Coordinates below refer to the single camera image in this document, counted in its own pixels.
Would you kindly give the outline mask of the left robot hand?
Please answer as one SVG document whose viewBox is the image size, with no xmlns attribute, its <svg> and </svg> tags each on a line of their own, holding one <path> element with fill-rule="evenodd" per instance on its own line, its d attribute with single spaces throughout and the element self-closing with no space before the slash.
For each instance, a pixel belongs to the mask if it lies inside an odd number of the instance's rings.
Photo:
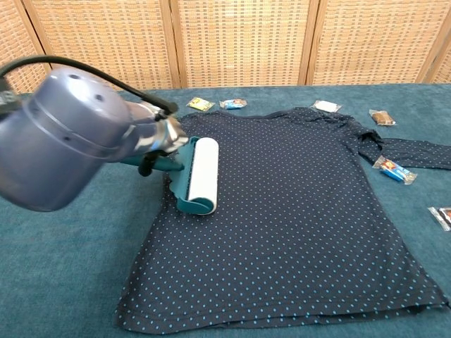
<svg viewBox="0 0 451 338">
<path fill-rule="evenodd" d="M 149 176 L 153 170 L 164 172 L 181 171 L 182 163 L 173 160 L 170 155 L 188 142 L 188 136 L 181 128 L 181 124 L 172 117 L 152 124 L 151 135 L 141 136 L 135 150 L 142 154 L 138 165 L 141 176 Z"/>
</svg>

